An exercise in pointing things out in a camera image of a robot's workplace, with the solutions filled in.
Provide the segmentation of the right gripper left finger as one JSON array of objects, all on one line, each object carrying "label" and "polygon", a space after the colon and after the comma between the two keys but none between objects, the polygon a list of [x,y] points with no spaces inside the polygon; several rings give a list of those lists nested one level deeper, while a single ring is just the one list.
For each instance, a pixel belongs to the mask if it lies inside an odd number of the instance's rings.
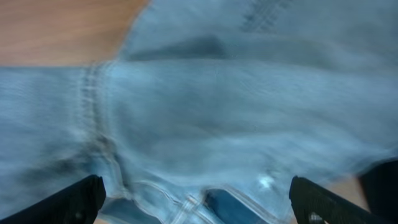
[{"label": "right gripper left finger", "polygon": [[106,198],[103,178],[88,177],[1,220],[1,224],[94,224]]}]

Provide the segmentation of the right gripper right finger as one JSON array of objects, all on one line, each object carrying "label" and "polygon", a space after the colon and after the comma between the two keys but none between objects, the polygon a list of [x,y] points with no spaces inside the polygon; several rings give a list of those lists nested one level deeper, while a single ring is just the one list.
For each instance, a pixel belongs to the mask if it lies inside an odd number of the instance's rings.
[{"label": "right gripper right finger", "polygon": [[298,224],[389,224],[303,177],[292,179],[289,199]]}]

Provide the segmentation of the light blue denim jeans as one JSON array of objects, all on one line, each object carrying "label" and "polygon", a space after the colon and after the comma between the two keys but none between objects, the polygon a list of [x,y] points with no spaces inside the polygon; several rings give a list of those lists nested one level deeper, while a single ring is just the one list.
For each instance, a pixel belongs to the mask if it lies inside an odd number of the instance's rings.
[{"label": "light blue denim jeans", "polygon": [[2,217],[96,174],[113,223],[288,223],[396,157],[396,1],[153,1],[113,60],[1,68]]}]

